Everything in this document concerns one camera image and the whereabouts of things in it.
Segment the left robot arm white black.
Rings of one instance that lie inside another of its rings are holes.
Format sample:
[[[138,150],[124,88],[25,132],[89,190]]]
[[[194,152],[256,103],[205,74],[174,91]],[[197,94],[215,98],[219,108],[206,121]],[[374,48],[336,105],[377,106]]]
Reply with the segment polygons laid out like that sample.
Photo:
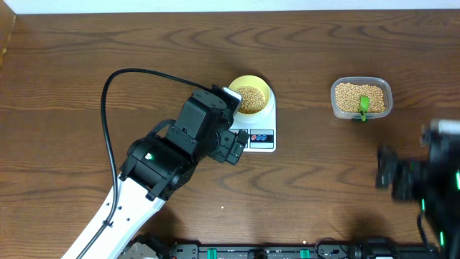
[[[206,158],[235,165],[249,135],[230,131],[242,96],[213,86],[194,91],[175,121],[161,122],[135,141],[115,187],[64,254],[65,258],[117,258],[140,227],[193,175]],[[161,126],[168,128],[159,136]]]

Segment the green plastic measuring scoop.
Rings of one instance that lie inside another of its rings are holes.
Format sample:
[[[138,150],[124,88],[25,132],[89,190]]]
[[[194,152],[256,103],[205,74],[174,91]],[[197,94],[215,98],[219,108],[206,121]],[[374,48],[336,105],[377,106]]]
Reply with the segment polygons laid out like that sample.
[[[360,96],[359,99],[359,115],[363,122],[367,120],[367,112],[370,105],[370,99],[368,96]]]

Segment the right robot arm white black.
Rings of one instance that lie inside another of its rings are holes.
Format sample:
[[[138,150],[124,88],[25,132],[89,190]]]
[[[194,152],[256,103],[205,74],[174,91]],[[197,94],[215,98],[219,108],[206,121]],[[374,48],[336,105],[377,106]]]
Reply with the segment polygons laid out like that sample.
[[[459,121],[434,119],[420,139],[427,160],[403,160],[387,145],[377,149],[377,188],[391,188],[392,199],[420,204],[418,229],[425,217],[437,234],[441,258],[459,257]]]

